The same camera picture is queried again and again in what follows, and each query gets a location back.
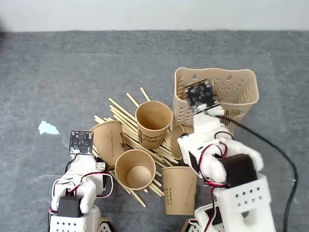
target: upright paper cup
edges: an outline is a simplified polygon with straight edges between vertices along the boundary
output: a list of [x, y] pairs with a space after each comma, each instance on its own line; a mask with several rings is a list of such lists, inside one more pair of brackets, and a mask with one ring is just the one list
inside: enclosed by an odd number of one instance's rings
[[194, 132], [193, 127], [188, 127], [188, 126], [183, 126], [183, 125], [174, 126], [172, 130], [172, 134], [171, 134], [171, 139], [170, 139], [170, 149], [175, 159], [181, 160], [182, 158], [182, 152], [180, 150], [177, 139], [180, 136], [182, 136], [184, 133], [192, 134], [193, 132]]
[[167, 215], [193, 215], [197, 175], [190, 167], [162, 168], [165, 212]]
[[140, 145], [147, 149], [158, 148], [173, 120], [170, 108], [158, 101], [147, 101], [137, 108], [135, 117]]
[[90, 131], [94, 132], [93, 144], [98, 149], [100, 158], [109, 166], [115, 165], [119, 156], [126, 151], [121, 122], [103, 122]]
[[115, 174], [123, 187], [144, 190], [155, 177], [154, 159], [142, 150], [126, 151], [115, 164]]

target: pile of wooden sticks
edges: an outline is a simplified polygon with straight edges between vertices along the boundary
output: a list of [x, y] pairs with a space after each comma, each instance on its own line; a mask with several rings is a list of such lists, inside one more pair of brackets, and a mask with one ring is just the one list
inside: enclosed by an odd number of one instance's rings
[[[146, 100], [150, 101], [145, 90], [142, 87], [140, 88], [140, 90], [145, 96]], [[129, 93], [126, 93], [126, 95], [136, 105], [136, 107], [139, 107], [139, 104]], [[175, 160], [175, 158], [172, 156], [172, 153], [170, 150], [169, 144], [170, 144], [170, 139], [171, 139], [171, 133], [169, 130], [167, 131], [165, 135], [162, 145], [159, 148], [150, 151], [142, 147], [139, 144], [136, 118], [132, 114], [130, 114], [127, 110], [125, 110], [121, 105], [116, 103], [113, 99], [109, 98], [109, 101], [112, 103], [112, 105], [110, 105], [110, 109], [111, 109], [111, 112], [113, 113], [114, 119], [110, 117], [109, 118], [104, 117], [102, 119], [98, 117], [97, 115], [94, 115], [95, 121], [97, 123], [103, 123], [105, 121], [111, 121], [111, 120], [120, 121], [122, 123], [122, 130], [124, 133], [124, 138], [128, 146], [130, 146], [133, 149], [140, 149], [140, 150], [148, 152], [154, 158], [155, 163], [161, 168], [168, 167], [168, 166], [172, 167], [173, 163], [178, 164], [178, 161]], [[98, 155], [98, 151], [95, 147], [94, 147], [94, 154]], [[116, 181], [118, 181], [113, 171], [111, 171], [110, 174], [115, 178]], [[162, 176], [162, 174], [158, 171], [156, 171], [156, 175], [159, 177]], [[164, 196], [164, 192], [160, 189], [160, 187], [162, 187], [162, 184], [156, 179], [154, 179], [151, 185], [149, 186], [149, 188], [152, 191], [154, 191], [158, 196], [162, 197]], [[127, 193], [132, 194], [141, 203], [143, 207], [146, 207], [146, 204], [135, 193], [135, 191], [126, 189], [125, 187], [123, 188]]]

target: paper cup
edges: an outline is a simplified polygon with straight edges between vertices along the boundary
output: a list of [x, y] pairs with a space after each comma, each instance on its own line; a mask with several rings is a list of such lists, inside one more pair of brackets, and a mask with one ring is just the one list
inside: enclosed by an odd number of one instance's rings
[[180, 150], [177, 139], [182, 136], [184, 133], [192, 134], [194, 132], [193, 127], [176, 125], [173, 128], [171, 139], [170, 139], [170, 150], [172, 151], [172, 155], [175, 159], [181, 160], [182, 152]]
[[172, 123], [172, 115], [170, 108], [161, 102], [141, 104], [135, 112], [140, 145], [147, 149], [158, 148]]
[[154, 159], [142, 150], [126, 151], [115, 164], [115, 174], [123, 187], [144, 190], [155, 177]]
[[193, 215], [197, 175], [190, 167], [162, 168], [167, 215]]
[[119, 156], [126, 151], [121, 122], [103, 122], [90, 131], [94, 132], [93, 144], [98, 149], [100, 158], [109, 166], [115, 165]]

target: white wall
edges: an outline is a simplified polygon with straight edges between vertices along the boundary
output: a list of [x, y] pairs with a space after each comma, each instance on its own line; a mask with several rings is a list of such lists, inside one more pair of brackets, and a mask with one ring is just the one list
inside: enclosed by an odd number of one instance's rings
[[309, 0], [0, 0], [7, 31], [309, 29]]

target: circuit board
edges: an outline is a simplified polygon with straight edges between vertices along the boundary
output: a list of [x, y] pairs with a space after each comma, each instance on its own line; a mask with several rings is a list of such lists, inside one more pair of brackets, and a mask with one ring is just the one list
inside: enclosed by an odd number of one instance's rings
[[72, 130], [70, 135], [70, 154], [91, 155], [93, 146], [92, 131]]
[[185, 94], [194, 114], [219, 105], [213, 87], [208, 80], [188, 86], [185, 89]]

